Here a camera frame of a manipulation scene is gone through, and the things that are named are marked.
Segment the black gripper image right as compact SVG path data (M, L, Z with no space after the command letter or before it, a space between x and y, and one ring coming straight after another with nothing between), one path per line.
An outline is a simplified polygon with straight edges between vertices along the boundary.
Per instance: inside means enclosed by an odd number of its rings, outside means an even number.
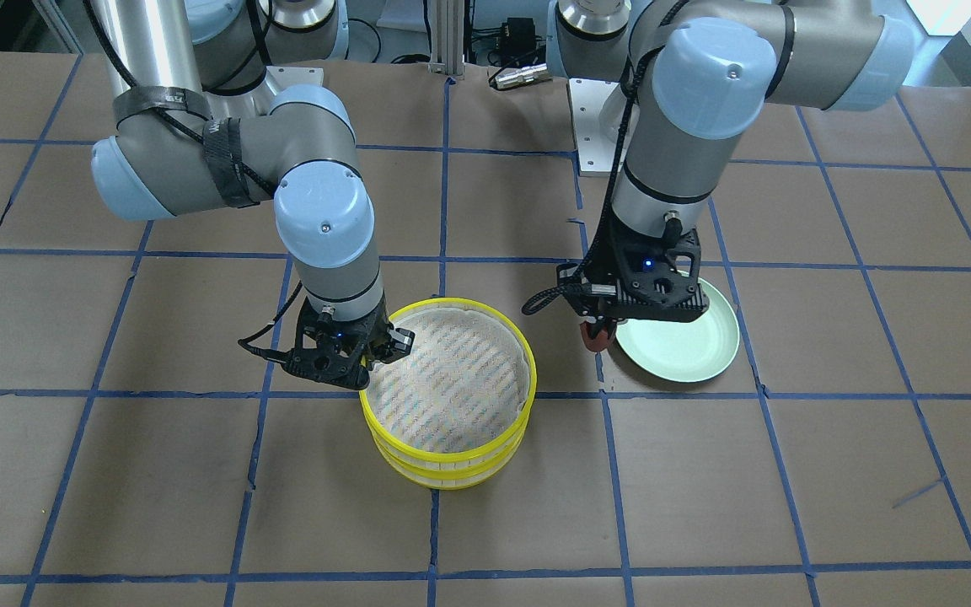
M710 299L699 284L698 232L671 239L677 224L669 219L662 234L647 237L609 212L589 261L558 265L556 284L571 308L586 316L585 337L612 338L615 320L690 323L708 311Z

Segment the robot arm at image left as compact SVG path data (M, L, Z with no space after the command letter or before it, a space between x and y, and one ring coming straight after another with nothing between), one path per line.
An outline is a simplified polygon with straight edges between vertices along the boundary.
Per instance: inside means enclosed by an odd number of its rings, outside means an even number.
M415 335L386 314L375 211L346 107L324 86L277 93L263 115L216 118L203 93L182 1L86 1L123 82L115 135L91 170L119 218L153 222L271 201L275 227L307 294L288 351L239 345L289 375L366 389L378 363L410 354Z

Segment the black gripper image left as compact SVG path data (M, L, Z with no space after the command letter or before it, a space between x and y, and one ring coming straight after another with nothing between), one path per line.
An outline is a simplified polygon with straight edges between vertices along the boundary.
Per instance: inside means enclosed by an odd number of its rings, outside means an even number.
M297 316L294 343L285 352L282 370L313 383L366 389L371 370L408 357L415 338L414 331L389 322L384 298L355 321L335 321L307 302Z

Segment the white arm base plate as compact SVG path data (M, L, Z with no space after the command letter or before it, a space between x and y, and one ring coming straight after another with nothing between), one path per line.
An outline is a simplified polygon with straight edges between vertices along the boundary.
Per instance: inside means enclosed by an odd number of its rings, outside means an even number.
M579 174L606 178L612 170L627 97L618 82L593 79L569 80L569 97Z
M265 80L260 84L259 90L275 97L289 86L300 84L321 86L324 79L325 70L320 67L266 66Z

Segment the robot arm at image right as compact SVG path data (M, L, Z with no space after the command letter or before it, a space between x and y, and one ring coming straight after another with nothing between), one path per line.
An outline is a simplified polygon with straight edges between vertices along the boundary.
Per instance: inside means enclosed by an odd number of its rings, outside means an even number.
M901 88L920 34L868 1L652 1L627 19L625 102L596 234L556 285L588 349L620 322L690 323L711 307L697 223L767 104L869 111Z

